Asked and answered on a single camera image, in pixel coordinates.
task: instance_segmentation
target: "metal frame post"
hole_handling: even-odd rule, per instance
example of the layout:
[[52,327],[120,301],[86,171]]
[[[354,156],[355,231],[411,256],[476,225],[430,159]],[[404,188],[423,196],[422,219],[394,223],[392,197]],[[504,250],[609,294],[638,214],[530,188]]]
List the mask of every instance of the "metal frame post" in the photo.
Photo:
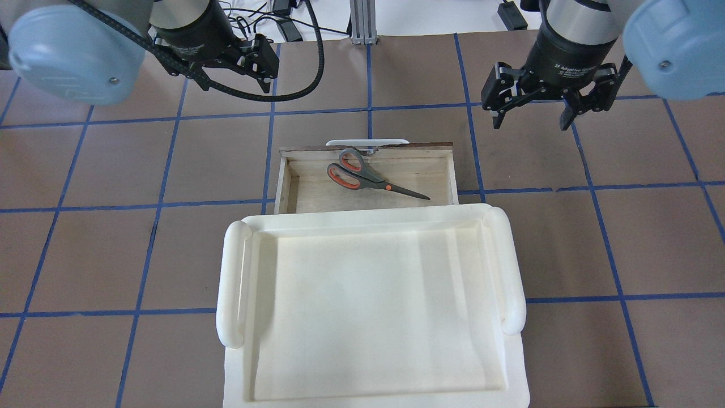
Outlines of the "metal frame post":
[[377,44],[375,0],[350,0],[350,26],[353,44]]

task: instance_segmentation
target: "scissor handle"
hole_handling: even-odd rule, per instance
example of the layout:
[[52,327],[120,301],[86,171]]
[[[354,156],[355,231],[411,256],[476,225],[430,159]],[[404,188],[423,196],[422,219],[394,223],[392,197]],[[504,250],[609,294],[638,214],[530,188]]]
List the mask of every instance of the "scissor handle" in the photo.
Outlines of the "scissor handle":
[[340,165],[350,173],[361,176],[373,183],[379,183],[384,180],[370,166],[365,164],[363,155],[353,147],[348,147],[340,152]]
[[346,171],[344,167],[337,163],[330,163],[327,166],[327,175],[332,181],[340,184],[346,189],[362,189],[367,187],[367,183],[362,177],[355,173]]

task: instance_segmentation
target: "orange scissor grip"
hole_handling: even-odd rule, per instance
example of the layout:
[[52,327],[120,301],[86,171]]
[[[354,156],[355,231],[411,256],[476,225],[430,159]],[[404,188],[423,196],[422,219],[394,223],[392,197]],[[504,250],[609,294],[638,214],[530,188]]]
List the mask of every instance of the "orange scissor grip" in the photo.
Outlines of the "orange scissor grip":
[[327,167],[327,174],[330,176],[332,181],[336,182],[337,184],[340,184],[341,186],[348,188],[348,189],[359,189],[360,188],[360,180],[357,181],[357,184],[353,184],[347,180],[344,180],[342,177],[340,177],[339,174],[337,174],[337,167],[329,166]]
[[[355,161],[357,161],[357,166],[352,164],[350,162],[350,157],[354,158]],[[345,167],[348,170],[351,171],[361,171],[363,169],[363,163],[360,161],[359,158],[355,157],[352,153],[343,153],[340,157],[340,164],[342,164],[343,167]]]

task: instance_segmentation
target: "scissor blade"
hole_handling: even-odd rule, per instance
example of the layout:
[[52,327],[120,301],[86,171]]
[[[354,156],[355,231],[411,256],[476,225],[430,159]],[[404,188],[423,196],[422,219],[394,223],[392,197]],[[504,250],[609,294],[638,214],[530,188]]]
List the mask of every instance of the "scissor blade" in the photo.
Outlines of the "scissor blade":
[[404,188],[402,188],[400,186],[396,186],[395,184],[385,183],[385,185],[386,185],[385,186],[385,189],[388,190],[388,191],[398,192],[400,194],[409,195],[411,197],[420,198],[422,200],[430,200],[431,199],[427,195],[422,195],[419,192],[414,192],[414,191],[410,191],[408,189],[404,189]]

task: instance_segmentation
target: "power adapter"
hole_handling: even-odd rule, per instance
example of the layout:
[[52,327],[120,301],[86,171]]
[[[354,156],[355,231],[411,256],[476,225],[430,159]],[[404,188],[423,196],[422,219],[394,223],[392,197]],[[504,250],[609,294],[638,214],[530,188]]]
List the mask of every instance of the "power adapter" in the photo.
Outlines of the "power adapter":
[[498,12],[507,30],[525,30],[529,28],[529,24],[513,1],[504,0],[503,3],[499,4]]
[[280,17],[289,17],[293,7],[297,7],[297,0],[274,0],[272,13]]
[[302,34],[299,33],[299,30],[297,30],[292,20],[286,18],[277,20],[277,28],[279,28],[280,34],[284,37],[284,41],[288,43],[302,41]]

